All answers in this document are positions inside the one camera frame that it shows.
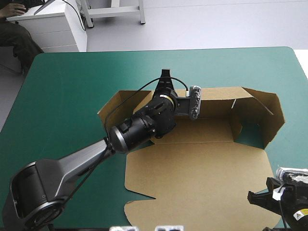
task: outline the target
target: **chair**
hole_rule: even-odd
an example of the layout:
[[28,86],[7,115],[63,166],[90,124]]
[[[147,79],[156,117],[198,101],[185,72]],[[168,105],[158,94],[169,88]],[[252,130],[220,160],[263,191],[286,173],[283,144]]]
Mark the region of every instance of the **chair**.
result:
[[145,24],[143,0],[137,6],[120,6],[120,0],[111,0],[111,7],[91,9],[88,0],[80,0],[81,7],[89,28],[93,28],[93,18],[116,17],[131,14],[140,14],[140,23]]

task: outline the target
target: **cardboard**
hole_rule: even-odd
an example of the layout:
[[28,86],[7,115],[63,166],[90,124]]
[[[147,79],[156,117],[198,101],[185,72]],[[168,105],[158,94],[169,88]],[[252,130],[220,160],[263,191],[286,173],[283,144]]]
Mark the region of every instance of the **cardboard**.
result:
[[[183,96],[184,91],[177,91]],[[99,112],[102,122],[132,92],[118,92]],[[117,109],[108,127],[144,106],[153,92],[142,91]],[[248,191],[265,188],[272,176],[263,149],[235,143],[240,121],[257,123],[266,146],[284,124],[274,93],[241,87],[202,89],[200,118],[176,118],[177,126],[155,145],[127,156],[125,187],[155,199],[125,205],[132,225],[184,225],[187,231],[260,231],[280,217],[250,205]]]

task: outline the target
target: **white floor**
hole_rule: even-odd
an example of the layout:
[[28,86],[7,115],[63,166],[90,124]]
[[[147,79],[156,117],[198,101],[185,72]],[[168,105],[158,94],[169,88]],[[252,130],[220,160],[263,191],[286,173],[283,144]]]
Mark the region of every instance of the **white floor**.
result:
[[[133,5],[138,0],[122,0]],[[108,0],[89,0],[92,8]],[[88,51],[289,46],[308,49],[308,0],[144,0],[139,17],[95,19]],[[23,82],[0,67],[0,130]]]

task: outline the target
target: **green table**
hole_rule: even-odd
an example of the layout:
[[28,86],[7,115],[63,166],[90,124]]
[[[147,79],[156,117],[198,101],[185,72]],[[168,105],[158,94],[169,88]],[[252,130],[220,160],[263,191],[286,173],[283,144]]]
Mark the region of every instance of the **green table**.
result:
[[[47,53],[35,59],[0,134],[0,207],[19,168],[102,139],[97,111],[118,90],[135,90],[159,77],[162,68],[187,85],[277,93],[286,124],[266,148],[272,169],[308,167],[308,82],[290,48]],[[127,225],[124,204],[147,198],[124,188],[125,159],[116,154],[95,170],[55,226]]]

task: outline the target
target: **cardboard flap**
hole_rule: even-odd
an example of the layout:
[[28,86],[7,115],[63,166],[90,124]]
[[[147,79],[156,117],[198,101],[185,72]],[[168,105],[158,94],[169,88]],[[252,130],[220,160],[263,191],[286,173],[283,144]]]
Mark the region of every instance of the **cardboard flap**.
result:
[[[102,123],[105,123],[107,115],[115,109],[125,99],[133,95],[135,90],[120,90],[118,91],[97,113],[101,118]],[[133,114],[133,109],[150,94],[151,91],[143,90],[139,91],[130,100],[126,101],[121,107],[117,108],[112,116],[108,119],[107,129],[113,125],[117,125],[123,122],[126,118],[129,118]]]
[[259,121],[264,146],[266,147],[268,143],[274,139],[279,129],[285,123],[279,98],[275,93],[263,92],[249,88],[245,88],[245,90],[255,98],[258,98],[258,100],[260,100],[273,113],[273,115],[265,114]]
[[264,150],[234,142],[157,144],[127,156],[125,187],[156,199],[125,205],[132,225],[151,231],[260,231],[280,217],[247,201],[272,170]]

